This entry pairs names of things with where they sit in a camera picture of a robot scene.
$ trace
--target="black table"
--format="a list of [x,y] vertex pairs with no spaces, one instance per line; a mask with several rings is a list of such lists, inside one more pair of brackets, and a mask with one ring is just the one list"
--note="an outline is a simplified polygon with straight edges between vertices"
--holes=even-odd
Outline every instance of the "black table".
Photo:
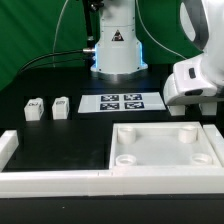
[[[92,79],[84,67],[36,69],[16,77],[0,92],[0,132],[17,130],[20,146],[3,172],[108,169],[114,123],[200,121],[224,133],[223,103],[216,117],[203,117],[197,106],[186,116],[168,111],[78,114],[82,95],[160,92],[169,65],[154,65],[146,77],[110,83]],[[69,97],[68,120],[54,121],[57,97]],[[24,107],[31,98],[44,99],[41,121],[26,122]],[[1,199],[3,223],[223,223],[224,195],[145,195]]]

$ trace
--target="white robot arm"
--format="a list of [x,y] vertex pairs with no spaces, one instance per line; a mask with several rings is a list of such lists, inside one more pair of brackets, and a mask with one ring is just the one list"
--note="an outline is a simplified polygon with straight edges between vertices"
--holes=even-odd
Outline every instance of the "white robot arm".
[[168,106],[224,101],[224,1],[182,0],[180,20],[203,53],[174,65],[164,87]]

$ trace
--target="white tray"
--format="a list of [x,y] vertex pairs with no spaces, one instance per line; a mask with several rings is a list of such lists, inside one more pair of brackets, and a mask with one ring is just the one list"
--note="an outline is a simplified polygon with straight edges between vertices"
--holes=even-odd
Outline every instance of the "white tray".
[[114,166],[220,167],[198,122],[115,124],[110,169]]

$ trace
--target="white robot housing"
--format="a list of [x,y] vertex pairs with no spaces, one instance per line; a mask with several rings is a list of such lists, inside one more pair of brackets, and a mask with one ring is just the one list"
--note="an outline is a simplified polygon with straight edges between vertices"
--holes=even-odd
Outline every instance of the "white robot housing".
[[180,20],[202,54],[176,63],[164,87],[168,106],[224,100],[224,1],[182,0]]
[[118,81],[131,79],[148,66],[136,38],[135,0],[104,0],[100,9],[100,40],[96,44],[94,77]]

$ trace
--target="circular recess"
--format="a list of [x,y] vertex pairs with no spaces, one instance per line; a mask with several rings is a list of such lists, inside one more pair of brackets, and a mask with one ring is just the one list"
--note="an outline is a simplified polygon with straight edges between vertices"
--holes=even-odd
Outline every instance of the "circular recess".
[[191,163],[198,166],[211,165],[212,157],[207,154],[196,153],[191,156]]
[[137,165],[136,157],[132,155],[120,155],[116,158],[116,166],[135,166]]

